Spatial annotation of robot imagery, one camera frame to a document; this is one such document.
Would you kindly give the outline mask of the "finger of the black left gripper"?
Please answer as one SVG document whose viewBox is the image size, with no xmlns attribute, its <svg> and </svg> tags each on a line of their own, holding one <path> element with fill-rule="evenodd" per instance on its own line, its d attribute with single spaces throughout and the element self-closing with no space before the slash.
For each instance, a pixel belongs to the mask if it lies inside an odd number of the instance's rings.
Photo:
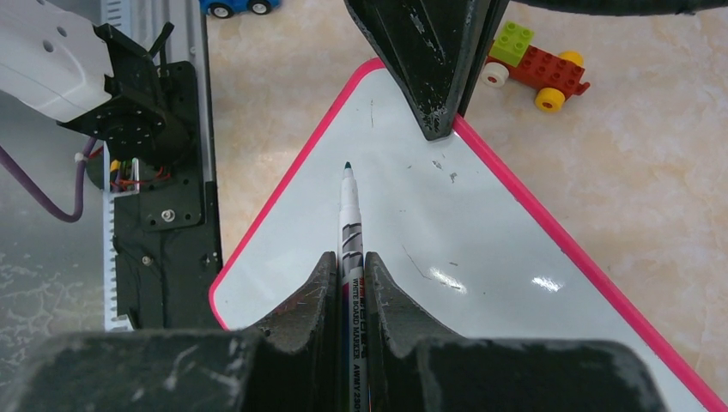
<svg viewBox="0 0 728 412">
<path fill-rule="evenodd" d="M 506 1 L 347 1 L 392 74 L 424 138 L 451 134 L 470 102 Z"/>
</svg>

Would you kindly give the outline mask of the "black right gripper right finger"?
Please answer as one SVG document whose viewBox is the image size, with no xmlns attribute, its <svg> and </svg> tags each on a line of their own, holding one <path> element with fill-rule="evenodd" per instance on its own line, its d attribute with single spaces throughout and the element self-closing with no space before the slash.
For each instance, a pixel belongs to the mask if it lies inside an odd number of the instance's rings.
<svg viewBox="0 0 728 412">
<path fill-rule="evenodd" d="M 646 364 L 601 340 L 475 339 L 444 326 L 365 260 L 374 411 L 663 411 Z"/>
</svg>

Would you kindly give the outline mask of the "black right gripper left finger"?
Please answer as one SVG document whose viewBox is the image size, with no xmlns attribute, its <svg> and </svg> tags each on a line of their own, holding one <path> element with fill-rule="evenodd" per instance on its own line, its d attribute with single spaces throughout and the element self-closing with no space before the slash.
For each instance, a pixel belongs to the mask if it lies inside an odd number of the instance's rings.
<svg viewBox="0 0 728 412">
<path fill-rule="evenodd" d="M 4 411 L 335 411 L 337 260 L 242 330 L 69 333 L 19 369 Z"/>
</svg>

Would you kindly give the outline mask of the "pink framed whiteboard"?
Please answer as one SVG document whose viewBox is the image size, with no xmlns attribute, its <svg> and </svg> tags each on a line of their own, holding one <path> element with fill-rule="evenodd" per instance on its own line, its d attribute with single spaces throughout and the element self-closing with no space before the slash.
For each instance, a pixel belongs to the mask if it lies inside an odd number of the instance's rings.
<svg viewBox="0 0 728 412">
<path fill-rule="evenodd" d="M 469 337 L 619 342 L 647 364 L 669 410 L 726 410 L 463 119 L 447 138 L 422 136 L 378 59 L 349 78 L 214 280 L 222 327 L 259 320 L 336 248 L 346 163 L 364 247 L 444 325 Z"/>
</svg>

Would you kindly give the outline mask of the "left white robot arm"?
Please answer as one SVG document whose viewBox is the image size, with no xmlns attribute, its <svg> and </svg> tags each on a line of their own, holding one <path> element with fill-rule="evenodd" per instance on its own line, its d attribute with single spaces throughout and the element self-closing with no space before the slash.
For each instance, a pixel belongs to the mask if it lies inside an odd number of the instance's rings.
<svg viewBox="0 0 728 412">
<path fill-rule="evenodd" d="M 402 89 L 423 135 L 448 136 L 501 22 L 503 1 L 349 1 L 347 10 Z M 185 158 L 191 121 L 173 101 L 162 52 L 47 1 L 1 4 L 1 89 L 120 159 Z"/>
</svg>

